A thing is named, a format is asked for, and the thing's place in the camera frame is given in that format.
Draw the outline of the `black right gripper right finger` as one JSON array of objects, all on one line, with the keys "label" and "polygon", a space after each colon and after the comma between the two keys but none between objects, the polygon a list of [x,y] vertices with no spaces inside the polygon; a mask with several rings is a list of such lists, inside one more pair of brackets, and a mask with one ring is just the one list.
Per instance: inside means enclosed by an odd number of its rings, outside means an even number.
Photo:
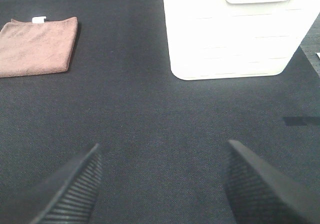
[{"label": "black right gripper right finger", "polygon": [[238,224],[318,224],[320,196],[236,140],[226,143],[223,187]]}]

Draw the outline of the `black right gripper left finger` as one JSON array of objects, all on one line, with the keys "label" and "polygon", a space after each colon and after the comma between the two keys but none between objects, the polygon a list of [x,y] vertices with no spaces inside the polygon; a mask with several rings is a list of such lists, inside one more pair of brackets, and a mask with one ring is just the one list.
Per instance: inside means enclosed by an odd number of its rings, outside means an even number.
[{"label": "black right gripper left finger", "polygon": [[86,146],[32,190],[31,224],[87,224],[102,182],[99,144]]}]

